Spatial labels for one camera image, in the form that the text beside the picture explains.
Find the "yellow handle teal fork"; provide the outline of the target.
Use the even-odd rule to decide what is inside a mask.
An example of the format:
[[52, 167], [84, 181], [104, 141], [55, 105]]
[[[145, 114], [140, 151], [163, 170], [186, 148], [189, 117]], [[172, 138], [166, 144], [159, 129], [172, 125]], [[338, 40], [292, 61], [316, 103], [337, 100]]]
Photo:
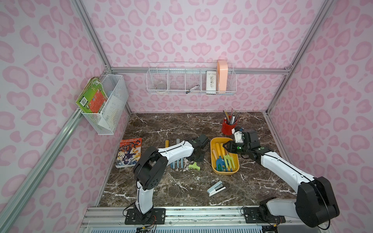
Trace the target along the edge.
[[[165, 141], [165, 147], [168, 148], [169, 146], [170, 146], [170, 141], [169, 141], [169, 140], [166, 140], [166, 141]], [[174, 166], [174, 165], [175, 165], [175, 162], [172, 162], [172, 163], [170, 164], [170, 168], [171, 168], [171, 169], [175, 169], [175, 166]]]

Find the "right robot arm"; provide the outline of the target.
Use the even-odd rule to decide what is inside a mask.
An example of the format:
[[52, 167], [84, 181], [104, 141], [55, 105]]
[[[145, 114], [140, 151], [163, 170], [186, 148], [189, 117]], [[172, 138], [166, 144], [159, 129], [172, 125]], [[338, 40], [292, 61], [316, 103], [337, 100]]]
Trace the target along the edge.
[[270, 148], [260, 144], [255, 130], [235, 128], [234, 139], [224, 143], [224, 148], [234, 154], [247, 156], [267, 168], [285, 181], [295, 192], [296, 199], [268, 198], [259, 205], [259, 215], [263, 220], [268, 216], [287, 216], [300, 219], [305, 225], [314, 228], [340, 215], [340, 209], [332, 188], [325, 177], [308, 174]]

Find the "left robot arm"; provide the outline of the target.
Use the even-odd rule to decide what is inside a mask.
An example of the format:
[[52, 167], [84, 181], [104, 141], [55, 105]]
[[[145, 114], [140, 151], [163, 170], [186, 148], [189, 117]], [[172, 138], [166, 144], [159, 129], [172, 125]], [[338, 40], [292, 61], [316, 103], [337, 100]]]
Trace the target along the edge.
[[204, 158], [204, 149], [210, 142], [206, 135], [196, 139], [183, 140], [167, 148], [150, 146], [142, 153], [133, 168], [137, 185], [137, 200], [135, 210], [140, 216], [145, 216], [153, 209], [154, 188], [160, 183], [166, 167], [183, 158]]

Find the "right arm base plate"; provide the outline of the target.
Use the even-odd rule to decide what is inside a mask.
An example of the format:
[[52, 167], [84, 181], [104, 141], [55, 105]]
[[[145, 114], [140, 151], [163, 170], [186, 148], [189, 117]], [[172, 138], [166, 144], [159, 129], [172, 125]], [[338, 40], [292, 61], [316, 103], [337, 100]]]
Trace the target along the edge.
[[286, 223], [284, 216], [274, 216], [263, 206], [241, 208], [240, 213], [244, 216], [246, 223], [269, 223], [282, 224]]

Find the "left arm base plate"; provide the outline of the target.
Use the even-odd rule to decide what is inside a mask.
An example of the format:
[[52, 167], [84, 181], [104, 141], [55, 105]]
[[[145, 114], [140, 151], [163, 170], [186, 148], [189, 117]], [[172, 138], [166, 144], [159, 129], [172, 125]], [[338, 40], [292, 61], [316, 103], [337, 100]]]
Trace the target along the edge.
[[125, 225], [148, 225], [148, 224], [165, 224], [166, 209], [165, 208], [153, 208], [145, 214], [142, 214], [136, 208], [131, 208], [123, 211], [125, 217]]

